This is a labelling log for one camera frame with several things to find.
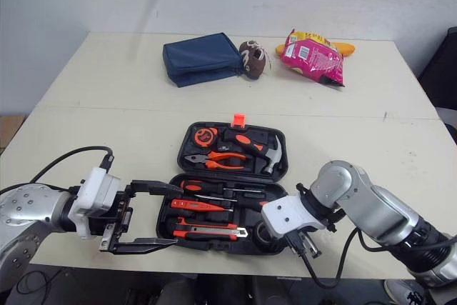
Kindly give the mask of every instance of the black toolbox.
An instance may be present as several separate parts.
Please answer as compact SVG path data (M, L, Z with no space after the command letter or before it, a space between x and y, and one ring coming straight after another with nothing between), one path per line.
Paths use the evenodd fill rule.
M278 146L281 150L279 158L274 155ZM273 159L279 159L271 173L267 172L270 158L264 155L268 149L271 151L267 156L273 154ZM204 161L207 156L212 160ZM179 150L178 165L185 173L172 178L170 184L180 186L184 194L179 199L164 197L156 225L158 237L176 237L177 245L186 248L215 249L231 254L277 254L283 250L286 242L272 239L261 220L261 205L286 195L276 184L288 168L286 140L282 132L243 124L193 123ZM199 198L196 194L228 200ZM189 206L201 210L195 201L224 210L189 210ZM205 228L206 225L216 229ZM215 234L221 231L217 228L224 229L224 233L228 232L225 229L233 229L238 236Z

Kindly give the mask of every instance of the table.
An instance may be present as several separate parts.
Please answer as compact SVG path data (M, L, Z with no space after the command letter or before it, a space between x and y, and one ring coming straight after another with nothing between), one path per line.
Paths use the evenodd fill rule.
M0 158L1 186L28 180L64 152L95 144L114 150L110 173L123 186L132 179L169 181L182 172L176 157L191 123L231 121L233 114L244 113L248 124L285 133L289 170L279 183L289 193L299 181L309 185L330 159L345 159L438 229L454 234L449 219L457 201L456 146L393 42L348 41L357 50L344 61L346 88L340 90L284 68L274 56L283 41L277 38L257 38L271 59L271 70L267 64L258 81L240 76L178 89L166 77L161 49L188 37L89 34ZM235 45L246 40L232 39ZM42 181L78 184L100 157L97 152L74 156ZM160 196L145 194L131 202L134 215L124 241L155 236L160 203ZM353 224L344 219L337 228L335 234L312 235L323 252L313 261L319 276L336 273ZM290 249L276 256L238 256L173 246L148 255L114 256L98 247L99 239L52 234L32 261L137 271L309 275ZM389 253L373 255L355 241L343 277L409 274Z

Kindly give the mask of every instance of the navy blue bag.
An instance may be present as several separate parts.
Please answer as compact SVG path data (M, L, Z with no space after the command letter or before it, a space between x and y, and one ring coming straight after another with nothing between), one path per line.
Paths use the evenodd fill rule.
M238 49L222 32L164 44L162 55L166 72L177 87L243 73Z

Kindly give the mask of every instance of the pliers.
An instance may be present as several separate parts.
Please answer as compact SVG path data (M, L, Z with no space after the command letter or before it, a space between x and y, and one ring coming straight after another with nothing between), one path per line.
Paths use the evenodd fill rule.
M217 153L212 151L208 155L188 155L184 158L187 161L190 161L195 164L205 164L208 169L243 169L244 166L226 166L224 164L218 164L216 161L230 159L231 157L236 157L241 160L246 160L246 155L238 153Z

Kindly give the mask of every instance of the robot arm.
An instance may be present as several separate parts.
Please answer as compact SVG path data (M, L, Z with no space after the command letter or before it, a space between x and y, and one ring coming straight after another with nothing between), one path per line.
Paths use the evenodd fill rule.
M310 189L263 206L262 217L276 238L299 232L312 256L320 252L306 232L327 228L347 215L357 228L391 252L428 287L457 280L457 243L448 240L392 193L371 183L366 172L345 161L319 171Z
M43 184L11 189L0 201L0 294L19 280L41 242L53 232L76 231L82 239L102 236L100 251L146 254L166 248L175 239L138 238L119 242L129 229L136 193L180 196L182 189L160 181L120 181L96 167L80 186L56 190Z

